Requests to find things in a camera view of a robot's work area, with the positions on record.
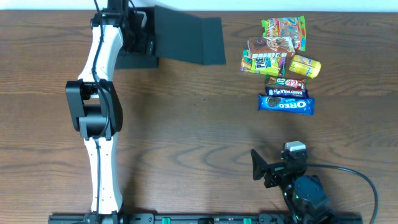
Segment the dark green gift box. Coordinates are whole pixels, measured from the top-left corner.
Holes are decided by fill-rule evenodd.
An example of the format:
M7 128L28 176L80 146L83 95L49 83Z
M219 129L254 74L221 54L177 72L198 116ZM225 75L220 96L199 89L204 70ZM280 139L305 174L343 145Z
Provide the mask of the dark green gift box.
M115 68L157 68L162 58L199 65L224 65L223 29L219 17L197 17L166 7L139 7L154 10L154 55L119 51Z

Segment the blue Oreo pack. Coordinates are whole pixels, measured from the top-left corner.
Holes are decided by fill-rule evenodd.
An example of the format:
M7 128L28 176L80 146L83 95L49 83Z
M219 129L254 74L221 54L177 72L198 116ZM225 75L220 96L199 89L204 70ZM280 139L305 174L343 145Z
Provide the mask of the blue Oreo pack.
M315 100L313 98L283 98L258 95L258 110L283 111L313 116Z

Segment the brown Pocky box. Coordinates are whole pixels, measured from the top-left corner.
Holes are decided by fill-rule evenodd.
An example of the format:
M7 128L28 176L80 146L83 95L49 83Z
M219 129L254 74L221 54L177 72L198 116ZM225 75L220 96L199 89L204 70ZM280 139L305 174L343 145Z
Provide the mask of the brown Pocky box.
M248 52L251 58L293 57L295 48L290 37L250 37Z

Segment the colourful gummy candy bag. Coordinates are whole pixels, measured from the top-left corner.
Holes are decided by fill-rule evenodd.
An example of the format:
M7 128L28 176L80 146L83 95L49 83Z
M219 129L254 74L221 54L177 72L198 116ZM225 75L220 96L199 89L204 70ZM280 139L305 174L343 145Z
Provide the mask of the colourful gummy candy bag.
M306 50L305 16L264 19L261 24L264 28L263 37L290 37L296 50Z

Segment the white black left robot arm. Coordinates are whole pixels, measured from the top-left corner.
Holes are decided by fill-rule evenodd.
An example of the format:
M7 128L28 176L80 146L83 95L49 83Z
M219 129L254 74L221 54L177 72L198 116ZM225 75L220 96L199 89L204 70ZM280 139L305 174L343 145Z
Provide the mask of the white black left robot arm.
M123 109L113 84L116 69L155 68L155 40L147 11L130 0L108 1L90 21L93 40L78 79L65 92L73 127L89 155L93 196L82 223L123 223L116 146Z

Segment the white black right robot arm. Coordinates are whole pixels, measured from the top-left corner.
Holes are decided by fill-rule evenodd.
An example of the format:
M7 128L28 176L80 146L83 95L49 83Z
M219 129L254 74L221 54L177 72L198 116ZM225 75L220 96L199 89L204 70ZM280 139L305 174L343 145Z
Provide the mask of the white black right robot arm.
M255 150L251 150L253 179L264 179L264 186L279 187L293 223L339 223L340 219L329 207L329 198L320 179L305 175L307 150L282 151L282 161L267 163Z

